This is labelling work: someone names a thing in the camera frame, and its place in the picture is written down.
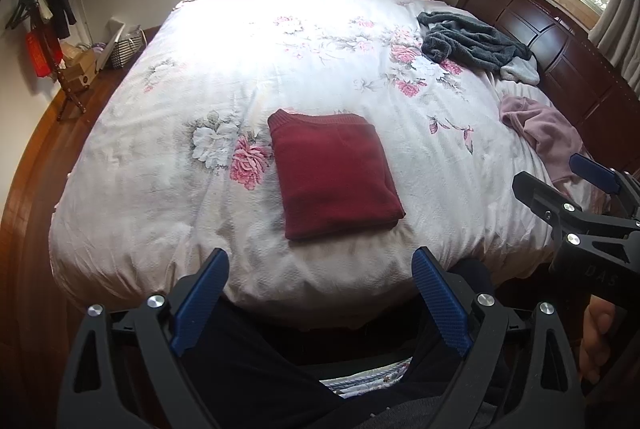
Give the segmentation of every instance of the black pants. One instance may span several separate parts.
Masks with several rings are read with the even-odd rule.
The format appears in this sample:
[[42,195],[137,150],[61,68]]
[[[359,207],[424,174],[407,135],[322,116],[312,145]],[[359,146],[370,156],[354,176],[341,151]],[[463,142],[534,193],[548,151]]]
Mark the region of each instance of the black pants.
[[[494,293],[489,272],[475,259],[450,271],[476,293]],[[222,429],[349,429],[387,407],[441,395],[460,363],[447,347],[427,309],[411,365],[401,382],[342,399],[288,362],[262,338],[248,316],[221,300],[195,348],[182,365]],[[507,370],[498,369],[486,401],[497,405]]]

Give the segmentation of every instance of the floral duvet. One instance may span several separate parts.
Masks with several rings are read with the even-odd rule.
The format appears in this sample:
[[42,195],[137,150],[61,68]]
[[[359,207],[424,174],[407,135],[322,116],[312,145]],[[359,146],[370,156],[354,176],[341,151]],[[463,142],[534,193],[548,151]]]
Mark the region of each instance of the floral duvet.
[[[529,145],[498,119],[532,86],[420,54],[424,0],[187,0],[106,105],[49,234],[53,275],[79,306],[138,305],[230,256],[226,296],[302,329],[356,327],[415,294],[411,257],[482,259],[499,282],[550,252],[550,229],[511,192]],[[390,231],[294,243],[268,116],[357,113],[384,146],[406,217]],[[567,189],[589,205],[584,185]]]

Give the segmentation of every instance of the cardboard box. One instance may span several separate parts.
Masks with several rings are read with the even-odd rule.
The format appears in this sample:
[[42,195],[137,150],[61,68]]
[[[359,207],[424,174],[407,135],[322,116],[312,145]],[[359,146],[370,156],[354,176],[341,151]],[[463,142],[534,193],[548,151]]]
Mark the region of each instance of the cardboard box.
[[65,59],[67,68],[73,66],[76,63],[76,57],[82,54],[82,50],[76,46],[60,41],[60,49],[62,50],[62,58]]
[[88,86],[92,83],[97,72],[95,71],[95,53],[93,50],[87,50],[75,56],[71,60],[72,64],[62,70],[62,74],[76,86]]

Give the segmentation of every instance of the coat rack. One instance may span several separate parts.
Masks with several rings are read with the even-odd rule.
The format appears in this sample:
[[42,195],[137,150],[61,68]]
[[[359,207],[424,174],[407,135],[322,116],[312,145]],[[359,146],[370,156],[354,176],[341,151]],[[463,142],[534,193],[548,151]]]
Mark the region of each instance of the coat rack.
[[7,28],[14,29],[24,21],[27,17],[31,20],[31,30],[35,32],[38,42],[40,44],[40,48],[42,50],[43,56],[47,62],[47,66],[51,69],[51,72],[54,78],[60,83],[60,88],[65,92],[65,102],[63,102],[62,107],[60,108],[60,112],[58,113],[58,121],[62,119],[62,114],[66,108],[66,104],[68,102],[73,102],[76,107],[80,110],[81,113],[86,112],[86,108],[78,99],[78,94],[86,91],[88,88],[82,88],[80,91],[74,91],[69,85],[68,80],[63,75],[62,70],[58,67],[57,62],[54,59],[54,55],[49,47],[49,43],[47,42],[46,37],[46,24],[42,20],[42,16],[40,15],[40,8],[38,4],[38,0],[20,0],[18,2],[18,7],[14,11],[11,19],[7,23]]

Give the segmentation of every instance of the folded red sweater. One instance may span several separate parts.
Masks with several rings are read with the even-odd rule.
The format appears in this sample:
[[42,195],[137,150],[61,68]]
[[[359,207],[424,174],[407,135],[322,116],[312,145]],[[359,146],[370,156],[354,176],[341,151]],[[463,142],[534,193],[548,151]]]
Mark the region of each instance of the folded red sweater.
[[287,239],[390,229],[404,218],[380,139],[363,117],[279,109],[268,123]]

